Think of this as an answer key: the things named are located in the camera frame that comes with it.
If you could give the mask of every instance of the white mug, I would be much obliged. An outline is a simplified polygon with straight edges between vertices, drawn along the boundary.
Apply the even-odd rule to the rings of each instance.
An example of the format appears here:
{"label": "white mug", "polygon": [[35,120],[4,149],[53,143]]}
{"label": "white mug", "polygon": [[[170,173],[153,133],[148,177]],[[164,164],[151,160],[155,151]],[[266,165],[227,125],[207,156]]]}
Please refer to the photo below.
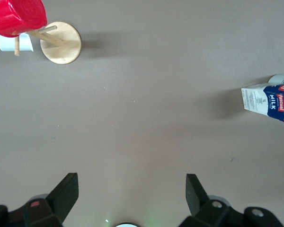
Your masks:
{"label": "white mug", "polygon": [[[34,51],[29,35],[20,34],[20,51]],[[8,38],[0,35],[0,50],[15,51],[15,38]]]}

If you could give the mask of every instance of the wooden mug stand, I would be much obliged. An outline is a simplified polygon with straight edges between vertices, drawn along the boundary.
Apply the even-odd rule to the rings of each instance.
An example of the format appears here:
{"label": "wooden mug stand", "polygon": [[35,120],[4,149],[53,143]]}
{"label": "wooden mug stand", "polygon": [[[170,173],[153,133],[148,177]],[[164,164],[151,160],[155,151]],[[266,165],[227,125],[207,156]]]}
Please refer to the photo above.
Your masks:
{"label": "wooden mug stand", "polygon": [[[81,52],[81,37],[70,24],[53,22],[43,29],[29,31],[27,34],[40,39],[44,55],[54,63],[71,63]],[[15,38],[15,55],[19,56],[19,36]]]}

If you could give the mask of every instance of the wooden mug tree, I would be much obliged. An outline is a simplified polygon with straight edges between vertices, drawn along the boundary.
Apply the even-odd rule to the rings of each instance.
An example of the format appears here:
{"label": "wooden mug tree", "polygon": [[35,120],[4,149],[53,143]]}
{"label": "wooden mug tree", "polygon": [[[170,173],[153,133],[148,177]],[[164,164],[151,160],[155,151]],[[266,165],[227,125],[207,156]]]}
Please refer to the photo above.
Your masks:
{"label": "wooden mug tree", "polygon": [[47,24],[41,0],[0,0],[0,35],[15,38],[15,55],[20,54],[19,34],[27,33],[40,39],[44,55],[54,63],[68,64],[81,52],[81,37],[64,22]]}

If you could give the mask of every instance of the carton label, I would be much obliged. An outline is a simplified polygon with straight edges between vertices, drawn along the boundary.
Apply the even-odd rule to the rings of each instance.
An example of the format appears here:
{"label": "carton label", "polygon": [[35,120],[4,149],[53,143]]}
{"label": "carton label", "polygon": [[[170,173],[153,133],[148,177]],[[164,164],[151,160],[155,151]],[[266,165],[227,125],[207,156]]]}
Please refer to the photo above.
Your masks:
{"label": "carton label", "polygon": [[275,106],[276,106],[276,99],[274,95],[269,95],[269,109],[271,110],[275,110]]}
{"label": "carton label", "polygon": [[284,96],[281,94],[277,94],[276,95],[279,99],[279,108],[278,111],[280,112],[284,112]]}

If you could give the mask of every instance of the round wooden base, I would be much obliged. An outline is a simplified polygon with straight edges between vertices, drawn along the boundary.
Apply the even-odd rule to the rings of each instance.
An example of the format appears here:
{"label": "round wooden base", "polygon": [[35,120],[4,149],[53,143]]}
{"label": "round wooden base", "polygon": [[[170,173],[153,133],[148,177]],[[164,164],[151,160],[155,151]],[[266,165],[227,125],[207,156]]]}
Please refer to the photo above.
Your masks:
{"label": "round wooden base", "polygon": [[77,30],[64,22],[53,22],[46,27],[57,26],[57,29],[47,32],[63,40],[62,46],[55,46],[44,40],[40,41],[44,55],[54,63],[68,64],[76,60],[81,52],[82,42]]}

